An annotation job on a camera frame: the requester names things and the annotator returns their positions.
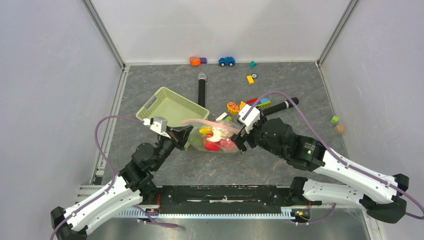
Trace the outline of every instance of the plastic bag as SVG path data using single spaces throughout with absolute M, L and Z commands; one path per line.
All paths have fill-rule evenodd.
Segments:
M 188 142 L 200 151 L 216 153 L 237 153 L 239 149 L 231 141 L 231 136 L 242 129 L 241 126 L 228 121 L 208 121 L 204 119 L 188 119 L 182 125 L 192 125 L 193 130 Z

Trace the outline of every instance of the white panel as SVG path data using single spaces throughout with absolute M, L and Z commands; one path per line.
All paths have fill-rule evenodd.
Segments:
M 349 0 L 93 0 L 127 63 L 311 61 Z
M 410 177 L 424 202 L 424 1 L 360 1 L 323 64 L 350 158 Z M 422 216 L 410 201 L 408 212 Z M 422 239 L 424 221 L 385 224 L 389 240 Z
M 120 70 L 79 0 L 0 7 L 0 233 L 49 239 L 94 168 L 94 127 Z

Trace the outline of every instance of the perforated basket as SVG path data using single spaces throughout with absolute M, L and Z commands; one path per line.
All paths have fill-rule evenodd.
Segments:
M 140 120 L 163 117 L 168 120 L 168 126 L 178 127 L 183 120 L 207 119 L 209 110 L 163 86 L 135 116 Z

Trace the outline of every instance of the metal frame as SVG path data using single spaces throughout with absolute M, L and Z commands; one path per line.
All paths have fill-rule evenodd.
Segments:
M 127 83 L 128 71 L 130 70 L 129 66 L 126 66 L 123 71 L 121 71 L 119 82 L 116 88 L 115 95 L 113 97 L 113 104 L 110 109 L 109 115 L 118 115 L 119 109 L 121 107 L 122 96 L 124 95 L 125 84 Z M 111 148 L 112 137 L 114 136 L 115 125 L 117 123 L 116 118 L 107 120 L 106 129 L 104 131 L 103 140 L 101 142 L 101 149 L 104 151 L 106 157 L 109 154 L 109 149 Z M 106 161 L 103 159 L 100 152 L 97 151 L 95 157 L 95 165 L 91 177 L 91 183 L 101 182 L 103 175 L 105 174 Z
M 359 0 L 350 0 L 349 4 L 347 5 L 346 9 L 344 10 L 343 15 L 341 16 L 340 20 L 337 23 L 337 26 L 335 27 L 330 39 L 328 40 L 327 44 L 324 47 L 324 50 L 321 53 L 321 56 L 319 56 L 318 60 L 316 61 L 316 64 L 318 65 L 318 68 L 321 68 L 321 65 L 326 60 L 327 56 L 329 55 L 330 50 L 333 48 L 334 43 L 339 38 L 340 33 L 342 32 L 343 28 L 345 27 L 346 22 L 349 20 L 352 12 L 354 11 L 355 7 L 357 6 L 357 3 Z
M 87 12 L 90 14 L 91 19 L 93 20 L 95 26 L 98 29 L 98 32 L 100 33 L 100 35 L 102 36 L 107 47 L 111 51 L 113 58 L 115 58 L 116 63 L 123 70 L 126 66 L 125 62 L 122 60 L 122 57 L 118 52 L 118 49 L 114 45 L 114 42 L 112 41 L 111 36 L 109 35 L 108 31 L 106 30 L 106 27 L 103 24 L 102 19 L 99 16 L 99 13 L 97 12 L 96 8 L 94 7 L 92 0 L 81 0 L 81 1 L 84 4 L 85 8 L 87 9 Z

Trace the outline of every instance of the black microphone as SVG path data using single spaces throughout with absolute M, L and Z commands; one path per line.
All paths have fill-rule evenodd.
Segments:
M 291 100 L 293 100 L 293 102 L 298 105 L 299 104 L 299 99 L 297 97 L 292 97 Z M 275 106 L 270 106 L 268 108 L 265 108 L 264 110 L 262 110 L 263 115 L 268 116 L 270 114 L 276 113 L 280 110 L 283 109 L 289 109 L 293 107 L 293 104 L 291 102 L 289 102 L 289 100 L 285 100 L 282 103 L 279 103 Z

